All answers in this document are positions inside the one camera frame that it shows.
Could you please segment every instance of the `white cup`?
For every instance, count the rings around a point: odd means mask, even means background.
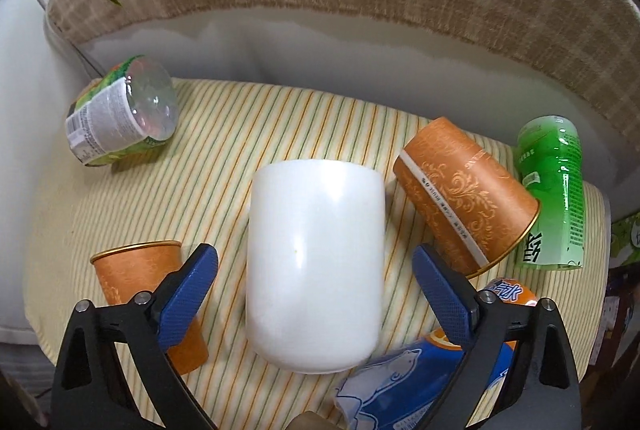
[[[318,159],[256,172],[246,284],[255,352],[306,374],[368,358],[382,323],[384,238],[378,172]]]

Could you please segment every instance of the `striped cushion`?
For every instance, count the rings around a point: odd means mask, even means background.
[[[26,265],[25,303],[42,348],[55,360],[76,301],[104,304],[89,257],[147,240],[184,241],[183,256],[206,241],[220,253],[220,272],[200,311],[210,362],[186,383],[220,428],[279,429],[304,410],[338,421],[332,387],[344,374],[283,372],[254,354],[244,336],[246,235],[251,177],[273,161],[341,159],[386,178],[385,320],[377,353],[414,340],[434,324],[409,255],[431,234],[392,173],[401,148],[428,120],[359,100],[265,84],[176,80],[182,118],[158,153],[86,169],[61,133],[41,184]],[[471,135],[511,173],[511,149]],[[585,185],[586,267],[523,271],[513,255],[474,280],[522,280],[556,300],[580,374],[584,373],[604,293],[606,214],[601,193]],[[141,412],[158,417],[126,349],[123,368]],[[482,406],[485,413],[490,399]]]

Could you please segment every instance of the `clear plastic bottle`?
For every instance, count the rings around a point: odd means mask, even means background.
[[[108,165],[166,142],[178,116],[167,71],[146,56],[135,56],[82,92],[66,118],[66,137],[83,164]]]
[[[545,270],[582,267],[582,149],[574,124],[557,115],[529,121],[518,134],[517,167],[522,184],[541,203],[518,261]]]

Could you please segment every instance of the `white wall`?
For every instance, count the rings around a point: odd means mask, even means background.
[[[31,206],[53,135],[88,82],[72,51],[47,42],[42,3],[0,0],[0,342],[6,343],[37,343],[22,304]]]
[[[475,45],[368,18],[216,11],[131,26],[83,47],[103,66],[145,53],[178,77],[302,86],[446,115],[511,145],[528,120],[563,115],[580,133],[584,177],[609,194],[640,161],[586,102],[543,74]],[[620,195],[612,195],[614,217],[640,207],[639,197]]]
[[[622,183],[609,192],[613,220],[619,220],[640,209],[640,167],[637,167]]]

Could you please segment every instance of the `orange paper cup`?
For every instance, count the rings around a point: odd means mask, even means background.
[[[523,185],[444,117],[409,141],[394,173],[443,258],[469,278],[507,256],[540,212]]]
[[[161,240],[126,245],[92,256],[100,286],[109,305],[126,304],[140,291],[155,291],[165,276],[180,269],[180,242]],[[184,339],[167,352],[178,374],[195,370],[209,357],[197,318]]]

